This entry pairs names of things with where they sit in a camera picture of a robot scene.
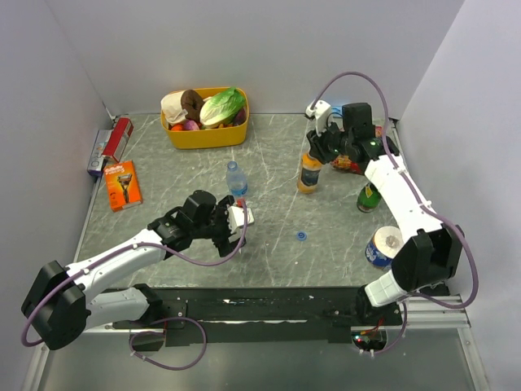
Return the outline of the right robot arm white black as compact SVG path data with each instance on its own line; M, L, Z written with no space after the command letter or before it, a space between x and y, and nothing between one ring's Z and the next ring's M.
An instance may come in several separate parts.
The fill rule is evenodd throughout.
M367 284L356 304L357 318L371 325L383 317L385 305L455 275L461 232L434 217L394 142L386 135L375 136L368 103L344 105L342 125L331 120L332 113L322 100L306 108L306 117L315 122L307 134L310 156L323 165L340 155L358 164L392 212L404 240L390 270Z

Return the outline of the blue bottle cap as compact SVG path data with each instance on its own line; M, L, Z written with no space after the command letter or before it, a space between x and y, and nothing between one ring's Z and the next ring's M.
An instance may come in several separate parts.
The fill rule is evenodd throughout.
M307 234L304 232L304 231L298 231L296 233L296 238L299 240L299 241L305 241L307 239Z

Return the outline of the orange drink bottle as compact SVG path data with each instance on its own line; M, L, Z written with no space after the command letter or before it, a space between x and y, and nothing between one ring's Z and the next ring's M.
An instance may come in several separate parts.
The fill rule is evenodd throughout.
M308 152L303 154L297 176L297 189L305 194L316 191L321 169L322 163L319 160L313 158Z

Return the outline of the clear blue water bottle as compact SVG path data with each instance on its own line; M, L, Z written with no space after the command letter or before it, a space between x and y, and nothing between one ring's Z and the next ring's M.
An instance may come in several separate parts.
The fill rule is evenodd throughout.
M226 183L231 195L236 199L243 198L246 195L248 189L247 177L234 160L227 164Z

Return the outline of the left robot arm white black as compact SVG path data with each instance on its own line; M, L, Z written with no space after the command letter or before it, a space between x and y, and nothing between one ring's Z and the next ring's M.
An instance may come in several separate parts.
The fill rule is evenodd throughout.
M193 241L208 239L219 253L216 262L228 262L246 242L252 211L243 199L227 195L222 200L197 190L184 205L162 217L124 243L84 261L61 266L57 261L38 272L23 305L26 318L21 343L45 344L51 350L72 343L82 332L104 324L130 321L152 327L160 321L161 302L146 285L110 291L119 280L168 259L184 255Z

